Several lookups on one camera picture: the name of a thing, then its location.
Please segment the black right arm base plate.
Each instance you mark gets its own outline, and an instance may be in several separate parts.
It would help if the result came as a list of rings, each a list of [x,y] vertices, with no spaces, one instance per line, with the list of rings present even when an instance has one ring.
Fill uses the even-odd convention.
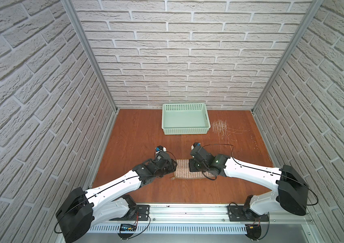
[[[251,211],[244,211],[244,206],[229,204],[227,206],[230,222],[269,222],[268,214],[257,215]]]

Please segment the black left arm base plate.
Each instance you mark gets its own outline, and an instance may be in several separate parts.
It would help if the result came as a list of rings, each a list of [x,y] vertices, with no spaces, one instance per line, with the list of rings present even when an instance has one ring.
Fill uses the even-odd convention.
[[[130,208],[126,215],[121,218],[114,218],[111,221],[148,221],[150,205],[136,205]]]

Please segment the pink striped square dishcloth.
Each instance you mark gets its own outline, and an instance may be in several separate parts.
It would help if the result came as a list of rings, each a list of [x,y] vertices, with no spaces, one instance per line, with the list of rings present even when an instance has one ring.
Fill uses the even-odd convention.
[[[205,172],[191,172],[189,167],[190,160],[176,160],[177,168],[174,171],[174,175],[171,177],[171,180],[175,179],[215,179],[215,176],[211,173]]]

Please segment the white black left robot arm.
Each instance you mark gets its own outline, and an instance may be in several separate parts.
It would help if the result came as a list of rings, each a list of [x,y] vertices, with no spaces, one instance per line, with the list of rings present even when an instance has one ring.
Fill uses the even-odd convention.
[[[177,162],[165,151],[155,153],[153,159],[138,164],[123,176],[102,186],[72,190],[55,216],[65,242],[73,243],[83,237],[92,226],[111,219],[136,217],[136,203],[129,192],[140,189],[165,175],[174,173]]]

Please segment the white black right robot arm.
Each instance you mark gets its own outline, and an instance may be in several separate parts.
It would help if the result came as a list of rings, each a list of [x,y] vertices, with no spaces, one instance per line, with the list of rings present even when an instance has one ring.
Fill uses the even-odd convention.
[[[223,154],[213,156],[199,143],[191,146],[190,155],[190,167],[195,172],[238,178],[270,189],[267,193],[247,197],[242,209],[245,218],[253,220],[281,209],[298,216],[306,215],[309,186],[293,167],[270,168]]]

